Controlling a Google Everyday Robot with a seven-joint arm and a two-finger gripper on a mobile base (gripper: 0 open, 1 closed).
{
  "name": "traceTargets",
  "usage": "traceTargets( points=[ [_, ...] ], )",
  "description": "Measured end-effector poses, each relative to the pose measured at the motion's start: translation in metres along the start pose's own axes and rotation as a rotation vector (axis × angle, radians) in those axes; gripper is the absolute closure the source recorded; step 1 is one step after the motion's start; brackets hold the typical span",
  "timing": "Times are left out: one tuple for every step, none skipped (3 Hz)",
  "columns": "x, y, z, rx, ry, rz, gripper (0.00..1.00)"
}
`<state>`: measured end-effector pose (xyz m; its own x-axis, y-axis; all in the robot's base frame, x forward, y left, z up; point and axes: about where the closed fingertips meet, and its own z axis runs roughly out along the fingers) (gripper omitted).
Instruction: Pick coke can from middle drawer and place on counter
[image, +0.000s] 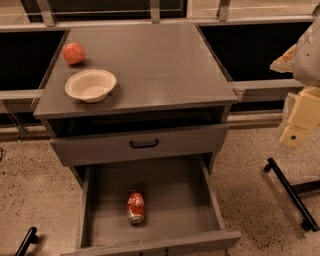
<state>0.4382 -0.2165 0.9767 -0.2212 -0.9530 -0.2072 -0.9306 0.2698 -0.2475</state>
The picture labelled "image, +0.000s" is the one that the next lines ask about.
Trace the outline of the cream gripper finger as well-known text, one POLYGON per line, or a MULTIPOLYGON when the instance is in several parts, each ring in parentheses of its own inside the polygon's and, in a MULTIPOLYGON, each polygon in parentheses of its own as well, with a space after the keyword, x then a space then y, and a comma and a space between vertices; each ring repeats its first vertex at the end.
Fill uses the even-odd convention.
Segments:
POLYGON ((270 69, 279 73, 291 73, 295 50, 296 45, 291 46, 285 53, 271 63, 270 69))
POLYGON ((320 88, 307 87, 298 94, 289 93, 283 114, 279 144, 296 149, 320 125, 320 88))

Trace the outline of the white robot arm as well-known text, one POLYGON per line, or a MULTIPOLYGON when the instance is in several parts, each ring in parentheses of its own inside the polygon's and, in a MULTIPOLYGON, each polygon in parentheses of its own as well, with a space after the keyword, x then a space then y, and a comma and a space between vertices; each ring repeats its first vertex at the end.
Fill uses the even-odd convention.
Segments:
POLYGON ((279 144, 296 149, 320 125, 320 17, 302 34, 297 43, 270 65, 279 73, 291 72, 304 85, 290 96, 288 119, 279 144))

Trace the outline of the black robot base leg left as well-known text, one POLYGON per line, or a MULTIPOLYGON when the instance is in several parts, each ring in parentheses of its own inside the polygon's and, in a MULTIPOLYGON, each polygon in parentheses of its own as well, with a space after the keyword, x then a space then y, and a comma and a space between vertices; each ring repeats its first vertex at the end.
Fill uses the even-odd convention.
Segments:
POLYGON ((15 256, 24 256, 25 253, 27 252, 29 246, 31 244, 36 244, 38 240, 38 236, 37 236, 37 228, 36 227, 31 227, 24 239, 22 240, 19 248, 17 249, 15 256))

